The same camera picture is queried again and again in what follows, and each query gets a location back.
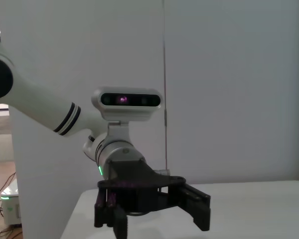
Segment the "white backdrop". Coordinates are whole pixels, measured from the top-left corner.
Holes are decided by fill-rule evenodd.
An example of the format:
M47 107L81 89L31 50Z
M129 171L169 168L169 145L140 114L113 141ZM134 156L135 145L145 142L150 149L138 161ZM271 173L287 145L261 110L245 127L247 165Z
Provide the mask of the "white backdrop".
M0 28L23 76L82 107L92 109L99 86L163 93L160 0L1 0ZM165 167L163 115L132 124L154 169ZM89 133L61 138L15 109L11 118L24 238L58 239L79 195L101 180L81 151Z
M299 180L299 0L166 0L168 167Z

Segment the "green led light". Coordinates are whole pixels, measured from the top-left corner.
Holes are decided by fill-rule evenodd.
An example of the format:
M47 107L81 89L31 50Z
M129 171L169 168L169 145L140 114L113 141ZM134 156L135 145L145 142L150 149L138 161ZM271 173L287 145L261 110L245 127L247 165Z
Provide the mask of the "green led light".
M103 176L101 166L99 166L99 170L100 170L101 175Z

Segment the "electronic device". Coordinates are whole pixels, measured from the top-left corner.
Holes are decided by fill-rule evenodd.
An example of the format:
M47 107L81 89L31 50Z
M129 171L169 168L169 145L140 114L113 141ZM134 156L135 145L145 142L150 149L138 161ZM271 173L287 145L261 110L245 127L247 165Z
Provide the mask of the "electronic device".
M98 183L94 226L113 227L117 239L127 238L127 215L140 216L179 206L194 223L208 231L210 196L186 184L167 170L154 171L133 146L130 121L146 121L161 108L163 99L153 89L99 88L88 112L56 96L47 88L24 79L0 45L0 103L8 104L62 136L88 128L91 133L84 153L99 167L104 181ZM100 143L95 138L107 131ZM168 187L168 192L161 189Z
M4 223L6 225L21 224L19 191L16 179L1 192L1 201Z

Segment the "black mount bracket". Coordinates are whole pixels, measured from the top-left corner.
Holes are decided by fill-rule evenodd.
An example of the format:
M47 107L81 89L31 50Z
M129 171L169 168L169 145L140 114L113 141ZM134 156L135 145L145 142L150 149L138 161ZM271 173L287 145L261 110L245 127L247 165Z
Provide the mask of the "black mount bracket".
M127 239L127 215L142 215L171 207L188 212L202 230L210 226L210 196L187 185L177 176L155 173L144 161L110 162L114 179L98 183L94 226L113 227L117 239ZM168 193L161 191L168 187Z

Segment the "white wall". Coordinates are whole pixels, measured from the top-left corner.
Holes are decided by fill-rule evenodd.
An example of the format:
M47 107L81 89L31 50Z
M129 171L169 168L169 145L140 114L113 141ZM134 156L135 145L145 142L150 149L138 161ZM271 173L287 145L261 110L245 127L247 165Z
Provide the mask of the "white wall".
M299 180L299 0L165 3L171 171Z
M92 109L99 86L163 93L160 0L1 0L0 27L21 74L80 106ZM14 109L11 118L24 238L58 239L79 195L101 180L81 151L88 132L64 139ZM131 138L164 168L163 111L133 123Z

